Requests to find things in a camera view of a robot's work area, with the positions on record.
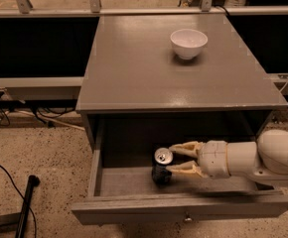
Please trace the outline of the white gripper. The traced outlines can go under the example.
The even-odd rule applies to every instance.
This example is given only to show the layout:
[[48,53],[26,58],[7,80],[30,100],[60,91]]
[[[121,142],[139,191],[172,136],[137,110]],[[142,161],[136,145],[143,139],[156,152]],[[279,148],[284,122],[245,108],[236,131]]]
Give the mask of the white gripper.
[[228,179],[230,177],[227,167],[227,142],[191,141],[172,145],[172,153],[198,158],[196,161],[184,162],[179,165],[169,165],[166,170],[178,175],[196,175],[198,178],[210,177],[212,179]]

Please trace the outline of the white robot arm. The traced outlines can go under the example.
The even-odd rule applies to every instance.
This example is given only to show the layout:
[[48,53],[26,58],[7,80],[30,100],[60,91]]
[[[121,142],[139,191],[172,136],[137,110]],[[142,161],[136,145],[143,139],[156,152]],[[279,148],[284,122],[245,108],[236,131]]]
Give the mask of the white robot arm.
[[172,153],[193,158],[179,165],[168,165],[173,174],[199,178],[243,177],[271,186],[288,186],[288,132],[269,130],[256,142],[187,142],[173,145]]

